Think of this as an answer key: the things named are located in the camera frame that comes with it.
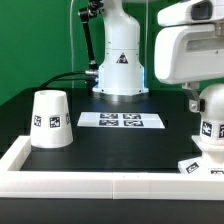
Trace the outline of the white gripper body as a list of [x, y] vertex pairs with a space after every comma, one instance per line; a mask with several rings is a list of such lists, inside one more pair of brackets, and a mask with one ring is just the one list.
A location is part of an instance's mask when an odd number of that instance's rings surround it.
[[166, 84], [224, 77], [224, 0], [181, 0], [159, 11], [154, 70]]

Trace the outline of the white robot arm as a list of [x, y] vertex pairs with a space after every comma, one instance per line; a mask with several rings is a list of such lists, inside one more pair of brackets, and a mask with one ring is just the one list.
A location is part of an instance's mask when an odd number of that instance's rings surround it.
[[[121, 101], [148, 92], [139, 62], [139, 23], [127, 15], [122, 0], [103, 0], [105, 58], [93, 91]], [[165, 84], [180, 84], [189, 109], [202, 112], [198, 83], [224, 77], [224, 0], [181, 0], [159, 11], [162, 30], [155, 41], [154, 71]]]

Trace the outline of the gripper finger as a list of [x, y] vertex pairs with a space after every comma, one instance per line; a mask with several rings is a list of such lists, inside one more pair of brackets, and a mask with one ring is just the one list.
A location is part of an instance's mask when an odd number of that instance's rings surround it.
[[205, 111], [205, 100], [198, 94], [199, 83], [198, 82], [186, 82], [182, 84], [188, 100], [189, 110], [193, 113], [200, 113]]

